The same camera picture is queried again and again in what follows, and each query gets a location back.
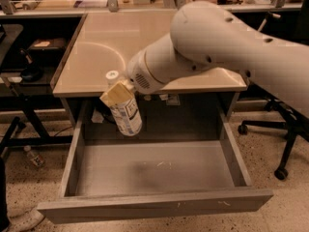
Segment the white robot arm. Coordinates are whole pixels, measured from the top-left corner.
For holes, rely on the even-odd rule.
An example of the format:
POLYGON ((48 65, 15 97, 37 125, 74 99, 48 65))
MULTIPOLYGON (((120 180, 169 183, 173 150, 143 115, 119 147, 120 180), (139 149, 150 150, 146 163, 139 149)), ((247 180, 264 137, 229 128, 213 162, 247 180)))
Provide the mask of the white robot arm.
POLYGON ((242 72, 275 98, 309 117, 309 46, 265 35, 206 1, 182 6, 168 33, 127 62, 106 64, 138 92, 154 93, 178 78, 212 68, 242 72))

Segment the white gripper with vent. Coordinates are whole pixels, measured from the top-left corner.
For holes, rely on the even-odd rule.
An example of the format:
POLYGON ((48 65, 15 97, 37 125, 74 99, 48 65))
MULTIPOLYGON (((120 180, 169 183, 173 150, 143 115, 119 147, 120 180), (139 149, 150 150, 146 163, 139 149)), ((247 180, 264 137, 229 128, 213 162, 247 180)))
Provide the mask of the white gripper with vent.
POLYGON ((165 64, 156 60, 147 50, 135 54, 126 66, 128 80, 120 80, 113 84, 99 99, 108 107, 126 102, 134 97, 134 87, 142 94, 151 94, 166 85, 163 68, 165 64))

